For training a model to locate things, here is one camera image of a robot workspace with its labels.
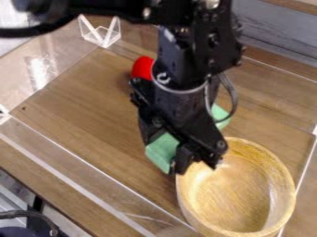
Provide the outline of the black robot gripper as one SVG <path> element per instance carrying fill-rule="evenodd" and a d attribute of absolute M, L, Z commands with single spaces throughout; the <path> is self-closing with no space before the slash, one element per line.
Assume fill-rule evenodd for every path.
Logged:
<path fill-rule="evenodd" d="M 154 142 L 165 131 L 181 141 L 171 146 L 170 175 L 185 175 L 199 162 L 217 169 L 227 150 L 221 133 L 227 117 L 217 118 L 217 109 L 206 98 L 209 88 L 203 86 L 175 94 L 142 78 L 134 78 L 128 83 L 131 102 L 139 111 L 143 144 Z"/>

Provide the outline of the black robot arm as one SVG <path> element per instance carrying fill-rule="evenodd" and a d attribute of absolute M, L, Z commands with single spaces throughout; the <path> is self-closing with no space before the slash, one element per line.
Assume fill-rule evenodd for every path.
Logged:
<path fill-rule="evenodd" d="M 241 24 L 233 0 L 11 0 L 38 21 L 0 27 L 0 38 L 28 38 L 62 28 L 79 15 L 119 17 L 158 29 L 158 57 L 145 77 L 128 80 L 145 153 L 167 174 L 194 162 L 215 168 L 227 151 L 221 126 L 238 108 L 225 72 L 242 63 Z"/>

